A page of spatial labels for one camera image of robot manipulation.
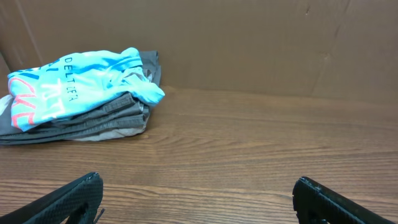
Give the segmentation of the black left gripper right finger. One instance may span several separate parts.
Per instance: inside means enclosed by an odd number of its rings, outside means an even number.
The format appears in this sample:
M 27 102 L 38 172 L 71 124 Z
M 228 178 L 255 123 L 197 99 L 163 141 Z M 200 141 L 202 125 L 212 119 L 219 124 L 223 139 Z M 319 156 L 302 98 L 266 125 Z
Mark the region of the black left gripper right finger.
M 292 194 L 300 224 L 394 224 L 308 177 L 296 181 Z

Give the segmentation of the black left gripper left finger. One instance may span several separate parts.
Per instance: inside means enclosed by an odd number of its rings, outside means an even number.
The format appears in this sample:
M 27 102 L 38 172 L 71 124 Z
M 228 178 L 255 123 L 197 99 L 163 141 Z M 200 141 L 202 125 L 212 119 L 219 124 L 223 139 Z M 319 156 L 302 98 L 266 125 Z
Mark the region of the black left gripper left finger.
M 90 172 L 1 217 L 1 223 L 95 224 L 103 212 L 103 180 Z

